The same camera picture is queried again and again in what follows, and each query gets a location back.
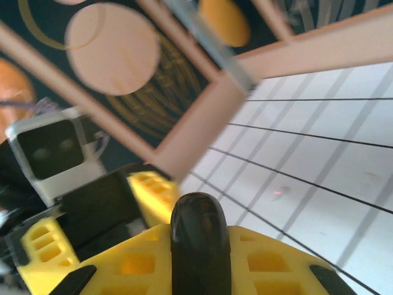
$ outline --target white floor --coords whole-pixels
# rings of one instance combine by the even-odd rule
[[[322,256],[360,295],[393,294],[392,81],[390,63],[263,81],[183,193]]]

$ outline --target wire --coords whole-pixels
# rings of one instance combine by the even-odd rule
[[[21,109],[31,109],[34,110],[35,113],[46,113],[46,112],[53,112],[58,111],[59,109],[56,108],[54,105],[42,105],[40,101],[35,103],[24,103],[19,101],[0,101],[0,108],[21,108]]]
[[[96,160],[96,159],[99,159],[103,155],[111,137],[103,131],[99,131],[99,132],[95,133],[94,137],[96,138],[95,149],[97,149],[98,140],[100,138],[102,138],[102,140],[103,140],[101,148],[98,151],[96,151],[93,156],[93,160]]]

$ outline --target black screen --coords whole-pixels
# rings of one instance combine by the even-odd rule
[[[37,179],[47,179],[84,162],[75,126],[70,120],[23,132],[17,139]]]

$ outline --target grid line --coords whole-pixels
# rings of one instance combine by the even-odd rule
[[[259,164],[259,163],[257,163],[257,162],[253,162],[253,161],[251,161],[251,160],[245,159],[245,158],[240,157],[240,156],[238,156],[238,155],[230,154],[230,153],[228,153],[228,152],[222,151],[222,150],[220,150],[220,149],[216,149],[216,148],[214,148],[214,147],[209,147],[209,149],[212,149],[213,151],[216,151],[216,152],[221,152],[221,153],[223,153],[223,154],[229,155],[230,157],[236,158],[236,159],[238,159],[238,160],[242,160],[242,161],[245,161],[245,162],[247,162],[247,163],[256,165],[256,166],[258,166],[258,167],[261,167],[261,168],[270,170],[270,171],[272,171],[273,173],[277,173],[277,174],[280,174],[280,175],[284,175],[284,176],[290,177],[290,178],[292,178],[292,179],[296,179],[296,180],[301,181],[301,182],[303,182],[303,183],[306,183],[306,184],[309,184],[309,185],[311,185],[311,186],[314,186],[314,187],[316,187],[316,188],[318,188],[318,189],[323,189],[324,191],[332,192],[332,193],[334,193],[334,194],[336,194],[336,195],[340,195],[340,196],[342,196],[342,197],[344,197],[344,198],[346,198],[346,199],[350,199],[350,200],[355,201],[355,202],[357,202],[357,203],[361,203],[361,204],[367,205],[367,206],[369,206],[369,207],[376,208],[376,209],[378,209],[378,210],[384,211],[384,212],[389,213],[389,214],[393,214],[393,211],[392,211],[392,210],[389,210],[389,209],[387,209],[387,208],[383,208],[383,207],[380,207],[380,206],[378,206],[378,205],[375,205],[375,204],[372,204],[372,203],[369,203],[369,202],[366,202],[366,201],[357,199],[357,198],[355,198],[355,197],[351,197],[350,195],[344,194],[344,193],[342,193],[342,192],[335,191],[335,190],[333,190],[333,189],[329,189],[328,187],[321,186],[321,185],[316,184],[316,183],[314,183],[314,182],[312,182],[312,181],[308,181],[308,180],[299,178],[299,177],[297,177],[297,176],[294,176],[294,175],[291,175],[291,174],[288,174],[288,173],[285,173],[285,172],[282,172],[282,171],[279,171],[279,170],[275,170],[274,168],[271,168],[271,167],[268,167],[268,166]]]
[[[297,100],[246,100],[246,101],[357,101],[357,100],[393,100],[391,97],[379,97],[379,98],[312,98],[306,99],[301,98]]]
[[[342,87],[342,85],[346,82],[347,78],[351,75],[353,72],[352,68],[345,69],[335,80],[335,82],[332,84],[331,88],[327,91],[325,94],[325,97],[330,97],[335,95],[339,89]],[[315,122],[318,120],[320,115],[326,110],[326,108],[329,105],[329,101],[322,101],[316,110],[313,112],[311,117],[307,120],[306,124],[303,126],[301,132],[302,133],[307,133],[311,130]],[[298,136],[295,138],[295,140],[292,142],[292,144],[288,147],[288,150],[286,153],[281,157],[279,163],[277,164],[276,168],[274,171],[279,171],[285,164],[286,162],[290,159],[292,154],[296,151],[298,146],[302,143],[303,139],[305,137],[303,136]],[[254,195],[254,198],[252,198],[251,202],[249,203],[249,207],[253,207],[259,200],[259,198],[263,195],[263,193],[266,191],[267,187],[271,184],[271,182],[275,179],[276,173],[272,173],[269,178],[263,183],[261,188],[258,190],[258,192]],[[242,220],[247,216],[247,212],[244,212],[240,217],[239,220],[237,221],[236,224],[240,224]]]
[[[314,134],[302,133],[302,131],[301,132],[293,132],[293,131],[287,131],[287,130],[271,129],[271,128],[257,127],[257,126],[250,126],[250,125],[242,125],[242,124],[235,124],[235,123],[228,123],[228,125],[238,126],[238,127],[247,127],[247,128],[251,128],[251,129],[270,130],[270,131],[273,131],[273,132],[287,133],[287,134],[293,134],[293,135],[301,135],[301,136],[307,136],[307,137],[313,137],[313,138],[320,138],[320,139],[323,139],[323,140],[334,140],[334,141],[343,141],[345,143],[363,144],[365,146],[374,146],[374,147],[377,147],[377,148],[393,149],[393,146],[386,146],[384,144],[366,143],[364,141],[355,141],[355,140],[345,140],[343,138],[334,138],[334,137],[328,137],[328,136],[322,136],[322,135],[314,135]]]
[[[300,96],[305,88],[307,88],[307,86],[309,85],[309,83],[312,81],[312,79],[314,79],[314,77],[316,76],[316,73],[312,73],[312,74],[308,74],[305,79],[301,82],[301,84],[298,86],[298,88],[296,89],[296,91],[294,92],[294,94],[292,95],[292,97],[298,97]],[[274,122],[271,124],[271,128],[275,128],[278,126],[278,124],[280,124],[280,122],[283,120],[283,118],[286,116],[286,114],[290,111],[290,109],[292,108],[292,106],[294,105],[293,101],[289,101],[283,108],[283,110],[277,115],[277,118],[274,120]],[[265,144],[266,140],[270,137],[270,135],[273,132],[266,132],[261,140],[257,143],[257,145],[255,146],[255,148],[252,150],[252,152],[249,155],[249,159],[252,159],[256,153],[258,153],[259,149]],[[231,188],[232,184],[240,177],[240,175],[242,174],[242,172],[246,169],[248,165],[248,162],[245,161],[242,166],[240,166],[239,170],[235,173],[235,175],[232,177],[232,179],[229,181],[229,183],[227,184],[227,186],[224,188],[224,192],[227,192],[229,190],[229,188]]]
[[[375,90],[372,93],[372,97],[373,96],[382,96],[390,87],[392,80],[393,80],[393,66],[391,66],[389,68],[387,73],[382,78],[381,82],[375,88]],[[374,108],[376,107],[377,104],[378,104],[378,101],[375,101],[375,100],[371,100],[371,101],[366,102],[366,104],[361,109],[360,113],[357,115],[355,121],[352,123],[351,127],[346,132],[346,134],[344,136],[345,139],[352,140],[356,136],[356,133],[363,126],[367,117],[371,114],[371,112],[374,110]],[[327,175],[329,174],[329,172],[331,171],[333,166],[337,163],[338,159],[342,156],[342,154],[344,153],[344,151],[346,150],[346,148],[348,146],[349,146],[349,143],[346,143],[346,142],[341,142],[338,145],[338,147],[334,150],[333,154],[330,156],[330,158],[326,162],[325,166],[321,170],[320,174],[317,176],[317,178],[314,182],[316,185],[320,185],[326,179]],[[314,190],[312,187],[307,191],[303,200],[300,202],[298,207],[291,214],[291,216],[287,220],[286,224],[282,228],[284,231],[288,231],[292,227],[295,220],[298,218],[299,214],[305,209],[308,202],[313,197],[315,191],[316,190]],[[277,237],[278,240],[282,240],[282,238],[283,238],[282,234],[280,234]]]
[[[268,97],[270,96],[275,96],[275,94],[278,92],[278,90],[281,88],[282,85],[284,85],[285,81],[287,80],[287,77],[280,78],[280,80],[277,82],[277,84],[273,87],[271,92],[268,94]],[[247,124],[252,124],[255,120],[257,120],[258,116],[263,112],[265,107],[267,106],[267,103],[261,104],[255,114],[251,117],[249,122]],[[247,130],[243,129],[238,136],[235,138],[235,140],[232,142],[232,144],[229,146],[228,151],[232,151],[235,146],[238,144],[238,141],[246,134]],[[211,176],[216,172],[216,170],[221,166],[222,162],[225,160],[227,156],[223,155],[219,161],[216,163],[216,165],[212,168],[212,170],[209,172],[209,174],[206,177],[206,180],[209,180]],[[204,185],[204,182],[202,182],[201,186],[198,188],[200,190]]]
[[[293,242],[295,242],[296,244],[302,246],[304,249],[306,249],[307,251],[309,251],[310,253],[313,253],[316,257],[318,257],[319,259],[322,259],[324,261],[326,261],[327,263],[329,263],[332,267],[334,267],[335,269],[337,269],[337,271],[341,272],[343,275],[345,275],[346,277],[348,277],[350,280],[354,281],[355,283],[357,283],[358,285],[360,285],[361,287],[365,288],[367,291],[371,292],[374,295],[380,295],[380,293],[376,292],[374,289],[372,289],[371,287],[369,287],[368,285],[366,285],[365,283],[363,283],[362,281],[358,280],[357,278],[353,277],[350,273],[347,273],[345,270],[343,270],[341,267],[339,267],[338,265],[332,263],[331,261],[329,261],[328,259],[326,259],[325,257],[323,257],[322,255],[320,255],[319,253],[315,252],[314,250],[312,250],[310,247],[306,246],[305,244],[303,244],[301,241],[297,240],[295,237],[289,235],[287,232],[283,231],[282,229],[280,229],[278,226],[274,225],[273,223],[269,222],[269,220],[263,218],[262,216],[260,216],[258,213],[252,211],[250,208],[244,206],[242,203],[240,203],[239,201],[237,201],[237,199],[231,197],[230,195],[228,195],[226,192],[222,191],[221,189],[219,189],[217,186],[213,185],[212,183],[210,183],[209,181],[205,180],[203,177],[201,177],[200,175],[196,174],[195,172],[191,171],[190,172],[191,175],[193,175],[194,177],[198,178],[200,181],[204,181],[205,184],[207,184],[209,187],[211,187],[212,189],[214,189],[215,191],[217,191],[220,195],[223,195],[224,197],[226,197],[227,199],[231,200],[232,202],[234,202],[235,204],[237,204],[239,207],[241,207],[243,210],[247,211],[248,213],[252,214],[253,216],[255,216],[257,219],[263,221],[264,223],[268,224],[269,226],[271,226],[272,228],[276,229],[278,232],[282,233],[284,236],[288,237],[289,239],[291,239]]]

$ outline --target wooden stick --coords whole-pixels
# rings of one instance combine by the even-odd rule
[[[131,152],[144,160],[154,157],[154,149],[127,125],[97,102],[89,93],[61,72],[20,36],[0,21],[0,50],[15,60],[66,101],[84,113]]]

